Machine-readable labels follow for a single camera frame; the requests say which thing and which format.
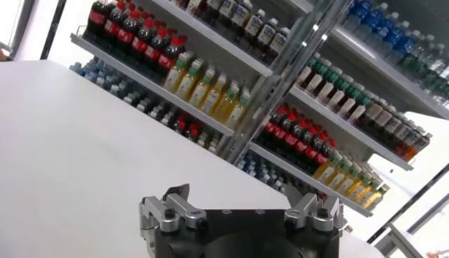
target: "bottle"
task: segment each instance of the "bottle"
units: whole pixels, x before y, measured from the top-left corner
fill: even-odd
[[[393,51],[387,56],[387,60],[394,65],[398,64],[405,56],[412,52],[416,42],[419,41],[420,35],[421,32],[419,30],[406,32],[406,36],[394,45]]]
[[[181,53],[180,44],[179,38],[172,38],[171,45],[159,57],[158,71],[163,78],[167,77],[171,68],[175,65],[176,59]]]
[[[192,97],[189,101],[192,106],[198,107],[198,105],[203,102],[203,98],[209,90],[214,75],[215,69],[213,67],[209,67],[206,71],[206,75],[204,75],[201,82],[193,90]]]
[[[213,26],[222,36],[229,34],[228,30],[231,26],[231,15],[236,7],[237,2],[235,0],[223,0],[223,4],[218,10],[219,15],[217,20],[213,23]]]
[[[250,92],[247,89],[243,89],[243,92],[241,93],[239,102],[236,103],[234,106],[234,109],[231,112],[231,115],[226,121],[226,126],[228,128],[235,128],[236,125],[240,122],[243,113],[245,113],[246,107],[248,105],[248,102],[250,100]]]
[[[398,22],[398,18],[399,14],[396,12],[387,15],[376,25],[371,35],[368,36],[368,39],[366,39],[366,43],[374,50],[378,50],[378,48],[382,45],[384,37],[388,35],[390,30]]]
[[[148,44],[154,36],[156,36],[156,28],[153,27],[153,22],[151,20],[147,20],[145,25],[138,30],[133,40],[132,56],[136,61],[143,61]]]
[[[203,20],[209,25],[213,24],[220,14],[218,10],[222,4],[223,0],[207,0],[206,9],[201,16]]]
[[[192,63],[189,72],[182,77],[180,85],[176,90],[176,95],[178,97],[183,100],[189,99],[190,92],[199,79],[198,73],[202,65],[203,61],[200,59],[197,59]]]
[[[225,123],[225,121],[231,114],[232,107],[234,106],[236,96],[238,93],[239,93],[239,84],[235,80],[232,80],[226,96],[223,99],[221,99],[220,103],[215,109],[214,112],[215,119],[217,119],[221,123]]]
[[[356,5],[355,9],[348,14],[347,19],[342,26],[348,31],[353,32],[361,23],[365,16],[371,11],[371,3],[368,0],[363,0]]]
[[[206,93],[206,96],[204,97],[204,101],[200,102],[197,106],[202,112],[211,115],[214,110],[215,106],[220,100],[220,97],[222,95],[222,89],[226,85],[227,82],[227,75],[221,74],[218,77],[217,83]]]
[[[111,11],[105,23],[103,39],[109,50],[116,42],[117,34],[119,33],[120,26],[123,22],[124,11],[125,4],[123,2],[119,2],[117,7]]]
[[[103,28],[105,27],[109,10],[106,7],[104,1],[95,1],[92,4],[91,12],[89,13],[89,19],[87,22],[87,28],[84,32],[86,39],[96,41],[103,35]]]
[[[119,33],[117,34],[117,47],[125,54],[131,51],[132,44],[136,33],[138,32],[139,13],[132,11],[122,24]]]
[[[276,59],[276,57],[278,57],[279,53],[281,53],[281,51],[287,44],[287,38],[288,38],[289,34],[290,34],[290,30],[285,27],[282,28],[278,33],[276,33],[276,35],[270,42],[269,47],[267,48],[267,50],[265,51],[265,53],[263,55],[262,61],[265,64],[271,65],[272,62]]]
[[[243,0],[239,4],[231,16],[231,24],[228,34],[225,35],[229,40],[237,42],[245,34],[245,25],[251,17],[251,9],[253,4],[249,0]]]
[[[393,27],[389,33],[384,37],[384,41],[377,49],[378,53],[382,56],[387,55],[393,49],[393,46],[396,45],[405,34],[410,23],[404,20],[402,23],[398,25],[398,27]]]
[[[170,70],[167,75],[167,79],[163,83],[163,87],[170,92],[174,93],[179,86],[182,77],[184,76],[187,68],[187,61],[189,57],[186,53],[180,54],[176,61],[175,66]]]
[[[387,3],[381,3],[379,6],[372,9],[361,21],[361,24],[355,29],[354,35],[356,35],[358,39],[365,41],[371,35],[374,28],[376,28],[377,24],[384,18],[387,8]]]
[[[153,37],[153,39],[149,42],[147,49],[145,50],[144,61],[148,68],[156,69],[159,58],[161,57],[161,53],[163,51],[162,48],[162,39],[166,34],[166,30],[164,28],[160,28],[157,30],[157,35]]]
[[[257,34],[262,29],[264,24],[265,11],[259,9],[256,14],[253,14],[243,30],[243,35],[239,35],[238,39],[240,47],[248,50],[250,46],[255,44]]]

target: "shelf rack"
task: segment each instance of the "shelf rack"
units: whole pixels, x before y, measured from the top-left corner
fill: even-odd
[[[141,75],[141,73],[135,71],[128,65],[122,63],[122,61],[116,59],[115,57],[112,57],[109,53],[106,53],[101,48],[98,48],[94,44],[90,43],[89,41],[83,39],[82,36],[78,36],[75,34],[71,34],[70,38],[73,43],[75,43],[77,46],[81,47],[82,49],[88,51],[89,53],[93,54],[94,56],[100,58],[103,60],[106,64],[112,66],[113,68],[119,70],[121,73],[125,74],[126,76],[132,78],[134,81],[137,81],[153,93],[156,93],[163,99],[169,101],[170,103],[174,104],[175,106],[179,107],[180,109],[184,110],[185,112],[189,113],[193,117],[197,118],[204,124],[210,126],[211,128],[217,130],[218,132],[222,133],[225,136],[232,136],[234,134],[234,131],[225,125],[221,124],[220,122],[216,121],[215,119],[211,118],[209,115],[203,113],[202,111],[199,111],[197,108],[193,107],[191,104],[185,102],[184,100],[180,99],[178,96],[174,95],[170,91],[166,90],[165,88],[162,88],[159,84],[153,82],[152,80],[148,79],[147,77]]]
[[[366,135],[364,132],[359,130],[357,127],[345,121],[343,118],[339,117],[336,113],[332,112],[330,109],[322,105],[320,102],[306,94],[303,90],[292,87],[290,89],[290,94],[297,98],[302,103],[316,110],[335,126],[341,130],[347,132],[351,135],[357,143],[363,145],[364,147],[373,150],[375,153],[381,155],[392,163],[398,165],[404,170],[412,170],[413,167],[404,161],[402,158],[398,157],[396,154],[388,150],[386,147],[382,146],[379,142]]]
[[[298,178],[299,180],[303,181],[304,183],[314,187],[315,189],[327,194],[327,195],[334,195],[338,196],[341,202],[343,202],[346,206],[351,208],[352,210],[357,211],[358,213],[362,214],[365,217],[371,217],[373,214],[367,209],[362,208],[359,204],[351,201],[346,196],[343,196],[342,194],[332,190],[331,188],[327,187],[326,185],[322,184],[319,181],[316,181],[313,177],[310,177],[305,172],[301,171],[299,168],[296,168],[295,166],[289,164],[287,161],[283,160],[282,158],[279,158],[278,156],[274,155],[270,151],[267,151],[266,149],[262,148],[261,146],[257,144],[251,144],[250,150],[256,153],[257,155],[263,157],[267,161],[273,163],[274,165],[280,167],[281,169],[285,170],[286,172],[290,173],[292,176]]]

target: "yellow juice bottle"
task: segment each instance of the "yellow juice bottle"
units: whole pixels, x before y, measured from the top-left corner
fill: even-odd
[[[199,104],[203,102],[203,98],[210,88],[214,75],[215,69],[213,67],[209,67],[201,82],[193,90],[189,101],[192,106],[198,107]]]
[[[240,122],[240,119],[245,112],[250,100],[250,97],[250,91],[248,89],[243,89],[239,101],[234,105],[234,108],[232,109],[231,114],[229,115],[229,118],[225,123],[228,128],[235,128],[237,123]]]
[[[204,101],[199,104],[198,108],[201,109],[202,112],[208,115],[211,115],[214,112],[215,106],[217,106],[217,103],[220,101],[226,82],[227,75],[221,74],[218,77],[217,83],[206,93]]]
[[[337,167],[342,158],[343,156],[338,152],[338,150],[334,149],[329,160],[326,161],[323,165],[320,165],[320,167],[315,171],[313,178],[321,181],[321,176],[325,171],[328,172],[327,176],[329,177],[331,174],[333,174],[333,169]]]
[[[199,70],[202,65],[203,63],[200,60],[195,60],[192,63],[189,72],[182,77],[180,85],[176,90],[176,95],[178,97],[182,98],[183,100],[188,99],[188,97],[190,96],[190,92],[192,91],[192,88],[199,80]]]
[[[219,122],[224,123],[229,117],[232,107],[237,99],[237,94],[239,93],[239,85],[236,81],[232,80],[229,90],[226,96],[224,96],[214,112],[214,117]]]
[[[174,93],[179,86],[182,77],[187,70],[187,61],[189,57],[186,53],[180,54],[176,61],[175,66],[170,70],[167,75],[167,79],[163,83],[163,87],[170,92]]]

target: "table surface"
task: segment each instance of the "table surface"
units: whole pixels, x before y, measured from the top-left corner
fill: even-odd
[[[138,202],[191,184],[199,208],[286,198],[50,61],[0,64],[0,256],[148,257]],[[382,257],[351,235],[341,257]]]

